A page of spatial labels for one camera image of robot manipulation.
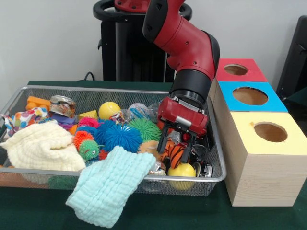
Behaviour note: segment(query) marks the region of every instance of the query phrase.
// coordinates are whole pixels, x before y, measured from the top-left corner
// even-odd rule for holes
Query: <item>shape sorter box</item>
[[[267,82],[253,59],[221,58],[216,78],[218,81]]]
[[[223,129],[233,206],[292,206],[307,176],[307,139],[288,113],[229,112]]]
[[[220,81],[216,93],[220,92],[230,111],[288,112],[266,82]]]

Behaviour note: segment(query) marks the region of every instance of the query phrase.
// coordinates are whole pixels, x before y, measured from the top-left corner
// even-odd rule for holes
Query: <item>yellow tennis ball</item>
[[[101,119],[109,119],[119,111],[120,107],[115,102],[105,102],[100,106],[98,113]]]
[[[170,168],[167,172],[168,176],[185,176],[195,177],[195,169],[189,163],[180,163],[175,169]],[[182,182],[182,181],[170,181],[169,184],[178,190],[188,190],[194,184],[194,182]]]

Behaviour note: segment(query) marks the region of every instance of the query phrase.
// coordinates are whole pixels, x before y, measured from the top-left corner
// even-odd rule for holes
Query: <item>metal basket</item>
[[[72,98],[77,103],[76,114],[81,114],[98,109],[106,101],[114,101],[122,109],[127,109],[133,103],[149,106],[163,99],[168,92],[29,85],[20,88],[0,113],[14,115],[16,112],[24,111],[28,96],[50,99],[53,95]],[[215,184],[226,177],[223,152],[210,99],[204,109],[210,117],[208,136],[212,138],[212,145],[204,153],[203,159],[212,165],[212,177],[146,176],[136,193],[208,196]],[[0,142],[4,141],[5,133],[1,135]],[[80,175],[80,172],[9,168],[7,152],[1,147],[0,164],[4,166],[0,168],[0,186],[74,189]]]

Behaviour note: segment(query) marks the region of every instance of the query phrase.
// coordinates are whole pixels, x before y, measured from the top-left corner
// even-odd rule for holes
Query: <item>circular hole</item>
[[[224,67],[225,71],[234,75],[244,75],[248,72],[248,69],[244,66],[231,64]]]
[[[271,142],[282,142],[288,137],[286,130],[275,123],[260,122],[254,129],[259,137]]]
[[[263,105],[268,101],[268,96],[257,89],[251,87],[242,87],[234,90],[234,97],[244,103],[249,105]]]

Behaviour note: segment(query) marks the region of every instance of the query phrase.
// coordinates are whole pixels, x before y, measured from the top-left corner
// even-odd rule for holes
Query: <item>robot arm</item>
[[[182,162],[188,162],[196,136],[206,134],[208,123],[203,107],[214,79],[220,58],[216,39],[199,30],[179,15],[185,0],[151,0],[143,34],[167,52],[167,62],[177,71],[169,97],[159,108],[158,119],[164,123],[158,151],[167,141],[168,129],[173,128],[190,135]]]

